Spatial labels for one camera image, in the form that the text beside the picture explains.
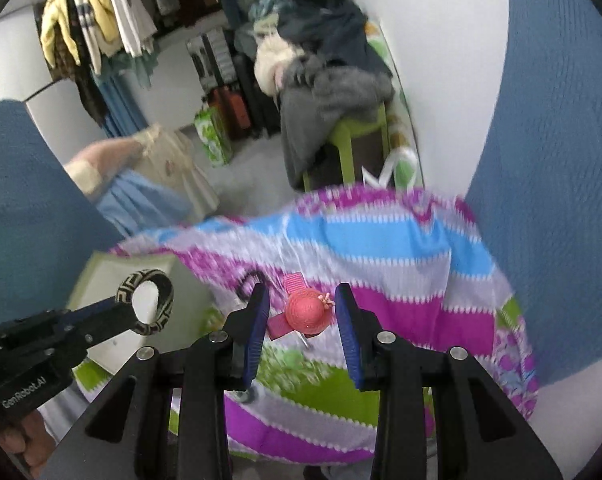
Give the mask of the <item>person's left hand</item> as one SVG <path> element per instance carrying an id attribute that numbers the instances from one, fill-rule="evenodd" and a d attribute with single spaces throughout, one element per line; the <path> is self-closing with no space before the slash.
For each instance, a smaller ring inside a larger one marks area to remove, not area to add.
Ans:
<path id="1" fill-rule="evenodd" d="M 16 426 L 0 432 L 0 447 L 8 454 L 20 455 L 28 473 L 38 479 L 57 443 L 47 431 L 39 411 L 31 412 Z"/>

